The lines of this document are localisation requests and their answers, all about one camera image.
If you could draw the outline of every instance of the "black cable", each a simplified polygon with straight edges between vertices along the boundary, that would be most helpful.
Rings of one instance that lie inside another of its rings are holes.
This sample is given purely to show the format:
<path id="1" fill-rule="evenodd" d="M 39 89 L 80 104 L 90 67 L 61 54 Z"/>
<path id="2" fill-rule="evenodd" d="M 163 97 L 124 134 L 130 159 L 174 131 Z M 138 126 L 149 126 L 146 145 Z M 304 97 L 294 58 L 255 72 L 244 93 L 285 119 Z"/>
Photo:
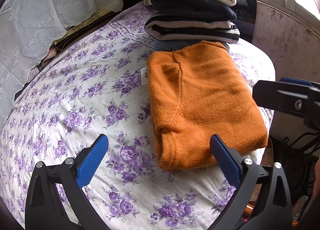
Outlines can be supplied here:
<path id="1" fill-rule="evenodd" d="M 313 133 L 313 132 L 306 132 L 302 135 L 300 135 L 293 143 L 291 143 L 289 146 L 292 147 L 293 145 L 295 145 L 297 143 L 298 140 L 302 139 L 304 136 L 307 136 L 307 135 L 313 135 L 313 136 L 317 136 L 320 134 L 320 131 L 319 132 L 316 132 L 316 133 Z"/>

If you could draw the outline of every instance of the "purple flower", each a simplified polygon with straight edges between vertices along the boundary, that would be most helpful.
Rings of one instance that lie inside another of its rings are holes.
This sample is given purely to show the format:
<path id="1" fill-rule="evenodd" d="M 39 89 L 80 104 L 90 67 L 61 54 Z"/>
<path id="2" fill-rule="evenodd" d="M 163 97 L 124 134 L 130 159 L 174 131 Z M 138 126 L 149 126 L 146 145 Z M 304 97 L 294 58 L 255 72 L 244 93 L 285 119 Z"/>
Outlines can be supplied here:
<path id="1" fill-rule="evenodd" d="M 80 53 L 76 56 L 76 58 L 77 58 L 77 59 L 82 59 L 82 58 L 84 58 L 84 57 L 87 55 L 88 51 L 89 51 L 89 49 L 80 51 Z"/>
<path id="2" fill-rule="evenodd" d="M 129 213 L 131 213 L 132 209 L 133 209 L 133 207 L 129 202 L 127 202 L 125 200 L 122 200 L 120 202 L 120 210 L 125 215 L 128 215 Z"/>
<path id="3" fill-rule="evenodd" d="M 85 107 L 84 107 L 84 106 L 83 106 L 83 107 L 80 107 L 79 113 L 85 113 Z"/>
<path id="4" fill-rule="evenodd" d="M 73 70 L 76 69 L 77 64 L 74 65 L 67 65 L 65 67 L 62 67 L 60 70 L 60 74 L 62 74 L 63 76 L 67 76 L 68 74 L 70 74 Z"/>
<path id="5" fill-rule="evenodd" d="M 123 146 L 121 148 L 120 155 L 126 163 L 130 164 L 135 161 L 137 157 L 136 148 L 133 146 Z"/>
<path id="6" fill-rule="evenodd" d="M 115 30 L 115 31 L 110 32 L 107 35 L 107 38 L 112 40 L 112 39 L 115 39 L 116 37 L 118 37 L 118 35 L 119 35 L 119 31 Z"/>
<path id="7" fill-rule="evenodd" d="M 121 121 L 126 116 L 126 112 L 122 109 L 117 110 L 116 119 Z"/>
<path id="8" fill-rule="evenodd" d="M 182 216 L 188 216 L 191 214 L 192 208 L 187 202 L 180 202 L 178 204 L 178 213 Z"/>
<path id="9" fill-rule="evenodd" d="M 173 217 L 176 215 L 177 207 L 174 205 L 163 205 L 159 208 L 159 214 L 162 217 Z"/>
<path id="10" fill-rule="evenodd" d="M 140 168 L 148 168 L 151 165 L 151 158 L 146 152 L 140 153 L 136 159 L 136 163 Z"/>
<path id="11" fill-rule="evenodd" d="M 120 215 L 120 210 L 115 204 L 112 204 L 111 206 L 109 206 L 109 212 L 113 217 L 119 217 Z"/>
<path id="12" fill-rule="evenodd" d="M 178 220 L 177 219 L 168 219 L 164 223 L 167 227 L 176 227 L 178 224 Z"/>
<path id="13" fill-rule="evenodd" d="M 109 193 L 109 198 L 112 202 L 115 202 L 118 199 L 118 196 L 119 196 L 118 193 L 114 191 Z"/>
<path id="14" fill-rule="evenodd" d="M 110 114 L 116 113 L 116 106 L 115 105 L 110 105 L 108 107 L 108 111 L 109 111 Z"/>
<path id="15" fill-rule="evenodd" d="M 130 173 L 130 172 L 123 172 L 122 173 L 122 179 L 126 182 L 133 182 L 136 177 L 137 177 L 137 175 L 134 173 Z"/>
<path id="16" fill-rule="evenodd" d="M 100 38 L 102 38 L 102 36 L 100 34 L 95 34 L 92 38 L 93 43 L 96 42 L 97 40 L 99 40 Z"/>
<path id="17" fill-rule="evenodd" d="M 62 146 L 60 149 L 61 155 L 65 155 L 67 153 L 67 148 L 65 146 Z"/>
<path id="18" fill-rule="evenodd" d="M 55 90 L 57 90 L 58 88 L 60 88 L 60 87 L 61 87 L 61 85 L 62 85 L 61 81 L 60 81 L 60 82 L 58 82 L 58 83 L 56 84 L 56 86 L 55 86 Z"/>
<path id="19" fill-rule="evenodd" d="M 131 89 L 132 89 L 131 87 L 122 88 L 121 93 L 122 94 L 127 94 L 127 93 L 129 93 L 131 91 Z"/>
<path id="20" fill-rule="evenodd" d="M 77 86 L 74 87 L 72 94 L 69 95 L 70 101 L 74 100 L 80 94 L 81 89 L 82 86 L 79 86 L 79 88 Z"/>
<path id="21" fill-rule="evenodd" d="M 41 115 L 40 125 L 45 123 L 45 115 Z"/>
<path id="22" fill-rule="evenodd" d="M 52 71 L 50 72 L 49 79 L 54 79 L 54 78 L 56 78 L 56 77 L 57 77 L 56 72 L 57 72 L 56 69 L 55 69 L 55 70 L 52 70 Z"/>
<path id="23" fill-rule="evenodd" d="M 68 79 L 67 82 L 64 85 L 70 85 L 74 82 L 74 80 L 76 79 L 77 75 L 71 75 Z"/>

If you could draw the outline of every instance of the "floral bedsheet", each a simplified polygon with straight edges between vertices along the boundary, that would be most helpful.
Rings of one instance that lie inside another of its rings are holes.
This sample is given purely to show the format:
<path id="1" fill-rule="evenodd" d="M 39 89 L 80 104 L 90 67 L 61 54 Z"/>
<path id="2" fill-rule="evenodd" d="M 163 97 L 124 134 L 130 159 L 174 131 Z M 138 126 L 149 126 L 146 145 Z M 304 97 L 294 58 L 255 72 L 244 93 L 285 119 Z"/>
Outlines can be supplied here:
<path id="1" fill-rule="evenodd" d="M 152 13 L 142 3 L 125 10 L 55 59 L 17 99 L 0 137 L 0 196 L 22 226 L 35 164 L 60 164 L 101 133 L 109 150 L 83 190 L 111 229 L 207 229 L 234 193 L 217 166 L 157 167 L 148 86 L 140 78 L 153 48 L 143 28 Z M 275 79 L 271 60 L 253 45 L 240 39 L 230 51 L 249 87 Z M 260 110 L 269 129 L 273 113 Z M 263 151 L 247 156 L 260 162 Z"/>

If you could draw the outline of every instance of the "metal bolt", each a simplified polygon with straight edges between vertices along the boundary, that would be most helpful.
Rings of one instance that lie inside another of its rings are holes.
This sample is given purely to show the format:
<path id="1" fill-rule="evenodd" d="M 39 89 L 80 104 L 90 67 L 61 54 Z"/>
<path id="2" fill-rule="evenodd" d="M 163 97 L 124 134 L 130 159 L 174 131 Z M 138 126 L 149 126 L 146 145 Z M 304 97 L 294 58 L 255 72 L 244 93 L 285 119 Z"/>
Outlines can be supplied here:
<path id="1" fill-rule="evenodd" d="M 67 158 L 65 161 L 64 161 L 67 165 L 71 165 L 73 163 L 73 158 Z"/>
<path id="2" fill-rule="evenodd" d="M 247 165 L 252 165 L 253 164 L 253 160 L 250 159 L 250 158 L 245 158 L 244 159 L 244 163 L 247 164 Z"/>
<path id="3" fill-rule="evenodd" d="M 280 162 L 276 162 L 276 163 L 275 163 L 275 167 L 276 167 L 277 169 L 281 169 L 281 168 L 282 168 L 282 165 L 281 165 Z"/>
<path id="4" fill-rule="evenodd" d="M 38 169 L 41 168 L 42 166 L 43 166 L 43 162 L 42 161 L 37 162 L 36 167 Z"/>
<path id="5" fill-rule="evenodd" d="M 297 111 L 300 111 L 302 109 L 302 101 L 301 100 L 297 100 L 295 103 L 294 103 L 294 107 L 296 108 Z"/>

